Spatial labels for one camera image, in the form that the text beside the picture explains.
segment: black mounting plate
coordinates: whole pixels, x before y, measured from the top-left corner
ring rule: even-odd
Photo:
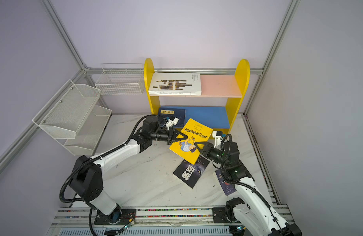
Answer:
[[[137,213],[136,209],[121,209],[121,217],[116,225],[126,225],[129,223],[130,218],[135,220],[135,215]],[[95,218],[95,225],[109,225],[105,215],[97,214]]]
[[[226,210],[224,207],[213,207],[212,211],[214,223],[230,223],[227,220]]]

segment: colorful cable strip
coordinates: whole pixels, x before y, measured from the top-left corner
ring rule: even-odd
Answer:
[[[138,209],[137,211],[197,211],[197,210],[211,210],[211,208]]]
[[[211,217],[213,215],[164,215],[164,216],[135,216],[136,218],[157,218],[157,217]]]

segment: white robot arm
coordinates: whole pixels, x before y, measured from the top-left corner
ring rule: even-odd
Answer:
[[[98,213],[102,213],[110,224],[117,223],[120,219],[121,208],[104,191],[102,176],[120,162],[147,149],[152,144],[152,140],[162,140],[171,144],[188,138],[173,127],[160,129],[158,117],[154,115],[142,119],[144,118],[146,119],[143,126],[134,134],[137,128],[135,127],[124,144],[91,158],[79,157],[73,173],[61,189],[60,200],[62,202],[84,201],[91,208],[98,210]],[[222,136],[222,134],[215,133],[215,136]],[[204,144],[202,149],[196,145],[200,155],[221,164],[224,180],[234,184],[241,195],[240,198],[226,202],[225,211],[228,221],[241,222],[253,236],[302,235],[295,224],[289,225],[260,194],[251,174],[239,160],[238,147],[235,142],[232,142],[231,135],[226,135],[220,140],[222,140],[221,149],[215,148],[209,142],[195,144]],[[81,198],[65,199],[64,190],[67,185],[70,185]]]

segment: chinese characters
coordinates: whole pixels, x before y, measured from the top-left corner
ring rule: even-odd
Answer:
[[[193,172],[195,172],[196,168],[194,168],[193,166],[189,165],[186,170],[183,172],[183,174],[181,175],[182,178],[184,178],[185,180],[189,180],[190,176],[193,174]]]
[[[187,131],[187,132],[192,133],[192,134],[194,134],[194,135],[198,135],[198,136],[200,136],[200,137],[202,137],[202,138],[204,138],[204,139],[206,139],[206,138],[207,138],[207,136],[206,136],[206,135],[204,135],[203,133],[199,133],[199,132],[196,132],[196,131],[194,131],[194,130],[190,130],[190,129],[188,129],[188,128],[185,128],[185,129],[184,129],[184,131]]]

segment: mesh shelf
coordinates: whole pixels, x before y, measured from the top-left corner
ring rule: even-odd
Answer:
[[[39,123],[53,139],[75,139],[100,97],[100,90],[84,84],[74,84]]]
[[[111,112],[110,109],[94,106],[75,139],[67,139],[63,146],[75,156],[92,155]]]
[[[102,64],[96,82],[102,95],[142,94],[145,88],[143,64]]]

